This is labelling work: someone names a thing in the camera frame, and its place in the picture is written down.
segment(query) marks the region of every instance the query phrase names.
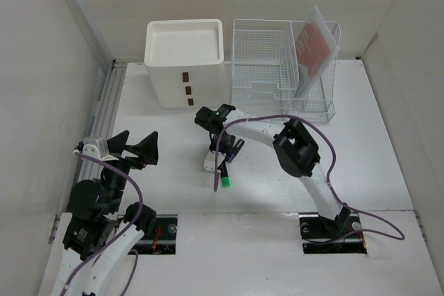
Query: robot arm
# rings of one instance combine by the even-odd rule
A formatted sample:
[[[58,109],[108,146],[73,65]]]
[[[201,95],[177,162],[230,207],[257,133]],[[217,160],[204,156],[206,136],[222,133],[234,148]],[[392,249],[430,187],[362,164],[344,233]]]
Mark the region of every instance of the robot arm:
[[[196,114],[195,123],[213,134],[217,140],[225,125],[237,119],[249,119],[231,105],[222,105],[218,110],[203,107]],[[330,191],[325,174],[319,164],[318,145],[305,126],[295,119],[282,124],[276,121],[247,121],[230,126],[221,138],[222,153],[230,154],[230,143],[239,135],[263,143],[276,152],[280,166],[288,174],[299,178],[318,209],[318,215],[328,229],[341,230],[350,211],[336,201]]]
[[[127,208],[126,214],[123,217],[123,221],[116,234],[121,232],[128,225],[134,217],[138,205],[138,202],[136,202]],[[153,231],[155,226],[155,216],[155,211],[144,206],[136,223],[132,225],[121,238],[117,239],[110,247],[106,248],[101,253],[100,257],[92,266],[86,287],[83,289],[84,295],[103,296],[105,294],[108,284],[129,251],[144,237],[145,234],[150,234]]]
[[[129,131],[124,131],[108,140],[89,137],[79,143],[75,151],[106,161],[126,175],[132,168],[141,170],[148,164],[156,165],[159,157],[157,132],[134,146],[126,145],[128,135]],[[123,158],[121,154],[124,150],[136,157]],[[126,178],[104,168],[99,180],[82,180],[73,186],[67,205],[67,211],[72,213],[72,217],[63,238],[62,263],[51,296],[104,295],[110,279],[133,245],[145,233],[153,231],[156,212],[144,205],[135,224],[122,237],[113,239],[113,244],[106,245],[115,225],[106,215],[119,210],[125,185]],[[138,206],[136,202],[127,208],[119,231],[135,217]],[[101,250],[95,262],[88,259]],[[83,263],[85,265],[67,285],[71,274]]]
[[[252,117],[240,110],[233,110],[227,115],[227,120],[224,124],[245,118],[248,119]],[[282,130],[282,124],[277,121],[251,121],[235,124],[230,127],[229,132],[233,135],[263,143],[274,149],[281,167],[290,175],[298,177],[302,182],[316,204],[319,216],[334,220],[341,213],[343,207],[336,201],[329,189],[322,166],[318,163],[319,157],[314,156],[315,165],[311,170],[311,175],[309,175],[310,172],[308,170],[300,173],[294,167],[295,162],[291,161],[290,154],[293,147],[291,144],[288,144],[288,137],[284,136],[284,133],[291,131],[292,128],[296,128],[300,137],[303,137],[302,139],[306,139],[307,141],[312,139],[311,135],[302,123],[290,121],[287,124],[288,125],[284,126],[284,130]],[[316,150],[317,154],[318,146],[316,143],[313,141],[310,144],[313,149]],[[284,153],[285,148],[288,148],[288,155]]]

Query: white wire rack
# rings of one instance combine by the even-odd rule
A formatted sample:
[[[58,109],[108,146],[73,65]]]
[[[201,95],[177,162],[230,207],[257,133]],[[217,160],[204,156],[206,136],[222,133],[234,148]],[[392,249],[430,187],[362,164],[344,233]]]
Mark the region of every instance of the white wire rack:
[[[298,87],[295,41],[304,21],[236,19],[232,47],[232,104],[255,116],[294,114],[326,123],[334,116],[333,82],[336,60],[304,99]],[[340,29],[327,22],[336,43]]]

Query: white plastic box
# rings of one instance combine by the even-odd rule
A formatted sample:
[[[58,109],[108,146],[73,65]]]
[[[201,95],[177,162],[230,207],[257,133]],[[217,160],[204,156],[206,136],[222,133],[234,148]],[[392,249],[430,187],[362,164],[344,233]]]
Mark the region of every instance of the white plastic box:
[[[152,21],[145,65],[162,107],[219,106],[223,82],[222,22]]]

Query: purple cable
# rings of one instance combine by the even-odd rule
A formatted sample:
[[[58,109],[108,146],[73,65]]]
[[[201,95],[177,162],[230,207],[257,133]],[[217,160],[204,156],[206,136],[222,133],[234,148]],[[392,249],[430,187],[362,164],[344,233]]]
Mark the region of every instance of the purple cable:
[[[109,241],[108,243],[106,243],[99,251],[91,254],[89,257],[87,257],[79,266],[76,267],[75,270],[72,271],[71,275],[69,276],[67,282],[66,282],[66,286],[69,286],[69,284],[71,283],[72,279],[76,276],[76,274],[78,273],[79,270],[82,269],[83,266],[85,266],[87,263],[89,263],[92,259],[94,259],[95,257],[97,257],[100,253],[102,253],[103,251],[105,251],[105,249],[107,249],[108,247],[111,246],[111,244],[113,244],[119,237],[121,237],[123,234],[125,234],[128,229],[130,229],[130,227],[132,225],[134,225],[134,223],[137,221],[137,219],[140,216],[140,213],[142,212],[142,208],[144,206],[144,202],[143,202],[143,197],[142,197],[142,192],[140,191],[140,188],[138,187],[137,183],[134,181],[133,178],[131,178],[129,175],[125,174],[123,171],[120,171],[118,168],[115,168],[113,166],[111,166],[110,164],[101,161],[100,159],[94,159],[93,157],[84,155],[82,153],[78,153],[75,152],[74,153],[75,156],[80,157],[81,159],[86,159],[88,161],[100,164],[101,166],[103,166],[104,168],[107,168],[109,170],[111,170],[113,173],[116,173],[119,176],[122,176],[123,178],[125,178],[127,181],[129,181],[133,186],[134,189],[137,192],[137,195],[139,196],[139,206],[137,208],[137,212],[134,215],[133,219],[130,221],[130,223],[124,227],[122,229],[121,232],[119,232],[116,236],[113,237],[113,239],[111,241]],[[65,293],[67,292],[66,287],[63,288],[60,296],[64,296]]]
[[[131,281],[133,280],[133,276],[134,276],[134,272],[136,271],[136,267],[137,267],[137,262],[139,261],[139,251],[137,251],[136,249],[132,249],[131,251],[129,251],[129,253],[134,252],[136,259],[134,261],[134,266],[133,266],[133,270],[131,271],[131,275],[130,278],[128,279],[128,282],[126,283],[126,286],[124,288],[124,290],[122,291],[122,294],[120,294],[120,296],[124,296],[126,291],[128,290]]]
[[[231,123],[227,124],[221,131],[220,135],[217,138],[217,142],[216,142],[216,154],[215,154],[215,158],[214,158],[214,192],[217,191],[218,185],[219,185],[219,177],[217,174],[217,157],[218,157],[218,152],[219,152],[219,147],[221,145],[221,139],[223,136],[223,133],[225,133],[227,131],[227,129],[235,124],[238,123],[243,123],[244,121],[266,121],[269,119],[276,119],[276,118],[291,118],[291,119],[297,119],[299,121],[301,121],[302,123],[304,123],[305,125],[308,125],[309,127],[311,127],[316,133],[318,133],[321,138],[325,141],[325,143],[328,145],[328,147],[330,148],[330,150],[332,151],[332,163],[330,164],[330,167],[328,168],[327,171],[327,175],[325,176],[325,179],[327,180],[327,184],[330,188],[330,191],[332,192],[334,198],[336,199],[337,202],[339,202],[343,207],[345,207],[346,209],[349,209],[355,213],[358,214],[363,214],[363,215],[367,215],[367,216],[371,216],[372,218],[376,218],[384,223],[386,223],[387,225],[390,225],[394,230],[396,230],[397,233],[399,233],[400,236],[394,236],[394,235],[390,235],[390,234],[386,234],[385,232],[379,232],[377,230],[374,229],[358,229],[358,230],[353,230],[352,232],[349,232],[345,235],[342,235],[341,237],[338,237],[336,239],[330,239],[329,241],[326,242],[316,242],[317,245],[327,245],[327,244],[331,244],[331,243],[335,243],[337,241],[340,241],[341,239],[345,239],[353,234],[358,234],[359,232],[372,232],[374,234],[379,234],[385,237],[389,237],[389,238],[393,238],[396,239],[398,241],[403,241],[405,239],[405,235],[401,232],[401,230],[396,227],[392,222],[386,220],[385,218],[382,218],[378,215],[372,214],[372,213],[368,213],[366,211],[361,211],[359,209],[353,208],[348,206],[348,204],[346,204],[345,202],[343,202],[339,196],[337,195],[336,191],[333,189],[332,183],[330,182],[330,174],[333,171],[334,165],[336,164],[336,151],[333,147],[332,142],[325,136],[325,134],[322,133],[321,130],[319,130],[315,125],[313,125],[312,123],[310,123],[309,121],[306,121],[303,118],[300,118],[298,116],[292,116],[292,115],[288,115],[288,114],[276,114],[273,116],[263,116],[263,117],[254,117],[254,118],[242,118],[242,119],[237,119],[235,121],[232,121]]]

